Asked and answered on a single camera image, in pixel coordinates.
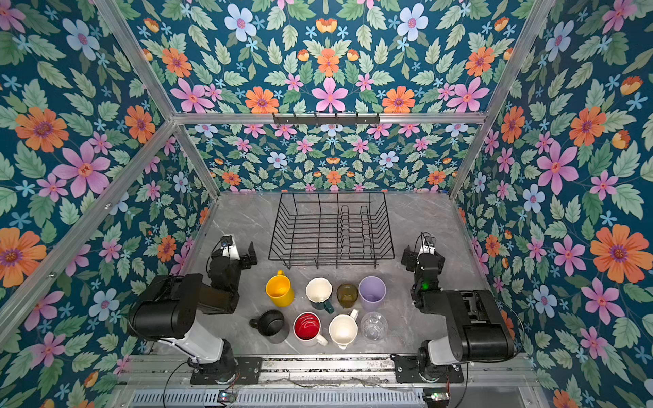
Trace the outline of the yellow mug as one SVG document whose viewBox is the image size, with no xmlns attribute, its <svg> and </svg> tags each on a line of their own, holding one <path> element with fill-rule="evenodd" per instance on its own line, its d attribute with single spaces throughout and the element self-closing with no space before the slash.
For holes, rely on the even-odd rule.
<svg viewBox="0 0 653 408">
<path fill-rule="evenodd" d="M 282 270 L 268 280 L 265 293 L 278 308 L 290 306 L 295 298 L 292 283 Z"/>
</svg>

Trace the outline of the lilac plastic cup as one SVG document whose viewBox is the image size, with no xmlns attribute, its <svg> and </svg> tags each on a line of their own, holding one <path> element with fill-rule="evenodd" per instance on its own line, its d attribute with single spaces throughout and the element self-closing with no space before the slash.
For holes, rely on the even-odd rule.
<svg viewBox="0 0 653 408">
<path fill-rule="evenodd" d="M 384 301 L 387 287 L 381 278 L 370 275 L 361 280 L 358 292 L 362 308 L 367 312 L 372 312 L 378 309 Z"/>
</svg>

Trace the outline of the black mug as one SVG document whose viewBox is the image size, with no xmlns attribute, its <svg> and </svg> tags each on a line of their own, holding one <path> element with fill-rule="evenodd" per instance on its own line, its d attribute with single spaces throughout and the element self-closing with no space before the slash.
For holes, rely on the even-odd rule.
<svg viewBox="0 0 653 408">
<path fill-rule="evenodd" d="M 269 310 L 249 321 L 249 326 L 258 331 L 269 343 L 283 343 L 289 333 L 290 326 L 279 310 Z"/>
</svg>

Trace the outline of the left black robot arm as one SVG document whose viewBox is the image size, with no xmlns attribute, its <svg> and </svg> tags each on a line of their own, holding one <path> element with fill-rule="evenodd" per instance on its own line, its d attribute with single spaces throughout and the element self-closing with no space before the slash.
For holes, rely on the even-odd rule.
<svg viewBox="0 0 653 408">
<path fill-rule="evenodd" d="M 243 255 L 236 250 L 230 236 L 222 237 L 207 260 L 209 285 L 201 274 L 160 276 L 129 311 L 129 334 L 185 354 L 194 370 L 193 384 L 229 384 L 240 374 L 229 341 L 214 336 L 197 319 L 197 313 L 222 316 L 236 311 L 241 272 L 258 263 L 253 244 Z"/>
</svg>

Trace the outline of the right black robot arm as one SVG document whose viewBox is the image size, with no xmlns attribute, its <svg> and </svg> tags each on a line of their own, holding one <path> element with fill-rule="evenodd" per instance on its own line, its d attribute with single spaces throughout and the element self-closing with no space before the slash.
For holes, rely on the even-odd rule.
<svg viewBox="0 0 653 408">
<path fill-rule="evenodd" d="M 500 363 L 517 355 L 514 335 L 488 290 L 445 290 L 440 287 L 445 257 L 435 249 L 406 248 L 401 264 L 413 273 L 410 294 L 416 309 L 445 319 L 447 333 L 423 341 L 417 373 L 435 382 L 462 363 Z"/>
</svg>

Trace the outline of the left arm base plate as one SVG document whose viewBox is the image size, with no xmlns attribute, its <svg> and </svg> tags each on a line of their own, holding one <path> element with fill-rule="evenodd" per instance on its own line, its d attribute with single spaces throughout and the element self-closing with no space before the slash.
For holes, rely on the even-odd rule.
<svg viewBox="0 0 653 408">
<path fill-rule="evenodd" d="M 210 364 L 192 363 L 192 385 L 252 385 L 262 372 L 261 357 L 236 357 Z"/>
</svg>

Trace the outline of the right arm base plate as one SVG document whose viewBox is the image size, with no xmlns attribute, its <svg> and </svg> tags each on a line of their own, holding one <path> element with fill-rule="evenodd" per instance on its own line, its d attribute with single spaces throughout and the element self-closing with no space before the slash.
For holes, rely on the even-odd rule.
<svg viewBox="0 0 653 408">
<path fill-rule="evenodd" d="M 390 356 L 399 384 L 463 384 L 464 373 L 459 365 L 432 365 L 416 355 Z"/>
</svg>

